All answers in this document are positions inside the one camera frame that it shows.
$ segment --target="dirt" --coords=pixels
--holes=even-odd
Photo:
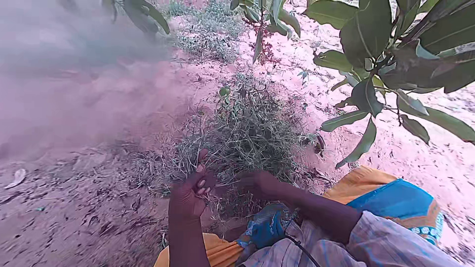
[[[43,125],[40,132],[27,132],[37,139],[27,138],[25,143],[20,135],[0,146],[0,264],[152,266],[166,245],[168,201],[151,186],[137,188],[149,177],[136,172],[134,153],[151,150],[164,161],[170,160],[186,119],[199,109],[212,111],[221,81],[237,71],[251,68],[255,76],[272,84],[281,100],[292,99],[302,106],[309,132],[337,116],[341,111],[332,106],[350,95],[351,88],[345,85],[330,92],[343,77],[336,70],[315,66],[312,59],[315,50],[341,50],[338,31],[298,15],[304,10],[303,1],[293,4],[286,4],[286,9],[297,11],[302,36],[270,38],[275,56],[282,59],[275,68],[251,64],[255,33],[248,30],[240,43],[240,58],[232,65],[183,60],[124,63],[121,70],[95,71],[94,78],[62,81],[66,83],[62,88],[69,91],[59,99],[63,101],[59,110],[68,107],[65,113],[74,114],[71,110],[80,104],[70,103],[81,103],[96,119],[91,121],[90,114],[79,117],[81,123],[66,129],[62,135],[66,138],[60,142],[49,135],[63,129],[54,124]],[[173,55],[186,60],[181,51]],[[310,75],[302,85],[297,74],[303,69],[310,70]],[[418,97],[474,126],[473,89],[470,85],[449,95],[435,92]],[[71,120],[71,116],[55,116],[59,122]],[[122,118],[119,124],[111,120],[117,117]],[[429,146],[400,128],[393,114],[380,114],[375,123],[375,144],[359,164],[392,173],[432,194],[446,215],[442,249],[465,265],[474,264],[475,147],[424,121],[431,137]],[[114,134],[81,134],[102,125]],[[335,164],[353,149],[364,129],[365,123],[358,122],[322,133],[327,144],[324,157],[309,148],[301,160],[334,183],[350,170],[349,166],[335,170]],[[70,143],[78,134],[81,141]],[[4,189],[21,168],[27,171],[23,183]],[[313,190],[322,193],[328,184],[316,181]],[[218,227],[209,211],[203,225],[208,230]]]

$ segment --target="hand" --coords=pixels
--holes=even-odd
[[[206,157],[207,150],[200,151],[199,162]],[[196,172],[190,174],[185,182],[176,185],[171,191],[168,208],[169,220],[198,220],[206,204],[199,195],[207,194],[215,184],[214,173],[207,172],[203,164],[199,164]]]
[[[274,175],[266,171],[244,172],[238,176],[240,186],[249,190],[261,200],[279,200],[280,182]]]

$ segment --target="black strap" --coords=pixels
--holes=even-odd
[[[318,265],[317,261],[312,257],[312,255],[310,255],[310,253],[308,253],[308,251],[304,247],[302,247],[302,245],[300,245],[300,241],[297,241],[288,235],[285,235],[285,238],[290,239],[297,247],[299,247],[305,253],[305,255],[307,255],[307,257],[313,262],[313,264],[315,264],[315,267],[320,267],[320,265]]]

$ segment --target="blue cloth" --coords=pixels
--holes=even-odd
[[[284,204],[270,204],[254,215],[247,230],[236,242],[243,248],[253,243],[258,249],[272,246],[285,237],[285,229],[296,217]]]
[[[402,179],[366,193],[347,205],[391,219],[434,245],[442,236],[444,217],[434,198]]]

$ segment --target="weed pile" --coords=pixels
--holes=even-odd
[[[300,151],[299,125],[292,108],[276,100],[252,76],[236,74],[220,95],[213,116],[198,113],[186,123],[187,136],[176,145],[168,181],[179,181],[195,171],[198,151],[207,148],[205,165],[217,179],[216,190],[208,199],[213,213],[219,219],[246,218],[266,203],[242,192],[238,173],[267,170],[292,184],[308,179],[303,177],[304,166],[294,161]]]
[[[244,31],[244,23],[237,11],[229,9],[228,1],[210,0],[203,9],[172,1],[167,13],[187,21],[177,31],[175,44],[196,60],[218,60],[223,64],[236,60],[236,41]]]

